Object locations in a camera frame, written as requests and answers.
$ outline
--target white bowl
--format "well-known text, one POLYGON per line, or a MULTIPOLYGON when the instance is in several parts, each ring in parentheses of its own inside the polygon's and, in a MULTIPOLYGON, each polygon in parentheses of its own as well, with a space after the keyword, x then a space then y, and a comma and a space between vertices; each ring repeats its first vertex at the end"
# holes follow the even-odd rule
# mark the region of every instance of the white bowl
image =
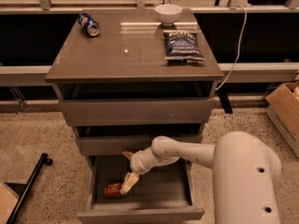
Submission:
POLYGON ((182 11, 182 8, 174 4, 162 4, 155 8, 158 20, 165 26, 175 23, 182 11))

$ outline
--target cardboard box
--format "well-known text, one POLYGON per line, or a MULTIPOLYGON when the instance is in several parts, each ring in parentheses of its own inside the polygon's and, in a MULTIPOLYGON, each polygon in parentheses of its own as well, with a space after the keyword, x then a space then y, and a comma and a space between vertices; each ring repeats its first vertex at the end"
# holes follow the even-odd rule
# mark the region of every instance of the cardboard box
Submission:
POLYGON ((292 93, 297 86, 285 83, 269 94, 266 100, 270 106, 266 113, 299 157, 299 101, 292 93))

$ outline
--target brown cabinet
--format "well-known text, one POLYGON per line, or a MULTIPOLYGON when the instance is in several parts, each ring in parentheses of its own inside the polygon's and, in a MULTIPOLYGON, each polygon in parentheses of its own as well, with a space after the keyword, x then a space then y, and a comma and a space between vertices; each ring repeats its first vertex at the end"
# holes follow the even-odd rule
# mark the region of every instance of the brown cabinet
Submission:
POLYGON ((46 76, 73 127, 93 178, 82 223, 137 223, 200 219, 193 205, 190 165, 183 160, 154 169, 122 199, 104 188, 129 172, 124 150, 148 147, 157 135, 198 142, 213 106, 222 72, 196 19, 184 9, 164 28, 153 9, 88 10, 100 35, 90 38, 76 23, 46 76), (164 59, 164 29, 197 33, 206 59, 198 63, 164 59))

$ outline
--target soda can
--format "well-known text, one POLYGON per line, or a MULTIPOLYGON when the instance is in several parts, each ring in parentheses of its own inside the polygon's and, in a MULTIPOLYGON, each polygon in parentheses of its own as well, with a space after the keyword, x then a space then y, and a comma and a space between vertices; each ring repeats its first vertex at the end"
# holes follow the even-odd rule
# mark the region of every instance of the soda can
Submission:
POLYGON ((78 23, 90 36, 96 36, 100 32, 99 24, 89 14, 85 12, 78 15, 78 23))

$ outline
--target floor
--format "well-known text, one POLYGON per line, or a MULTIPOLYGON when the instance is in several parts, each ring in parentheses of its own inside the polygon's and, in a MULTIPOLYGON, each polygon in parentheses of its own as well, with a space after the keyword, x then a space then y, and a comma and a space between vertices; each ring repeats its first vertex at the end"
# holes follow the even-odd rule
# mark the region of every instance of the floor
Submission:
MULTIPOLYGON (((299 223, 299 159, 267 117, 265 103, 260 98, 235 98, 231 100, 234 113, 225 114, 216 102, 203 143, 215 144, 228 132, 243 131, 273 148, 282 162, 282 175, 275 182, 281 224, 299 223)), ((55 104, 29 104, 21 114, 14 112, 16 107, 0 102, 0 179, 25 183, 41 153, 53 159, 52 166, 42 168, 16 223, 80 223, 77 212, 85 209, 92 172, 72 129, 55 104)), ((215 223, 211 170, 193 165, 192 182, 195 205, 206 212, 201 220, 171 224, 215 223)))

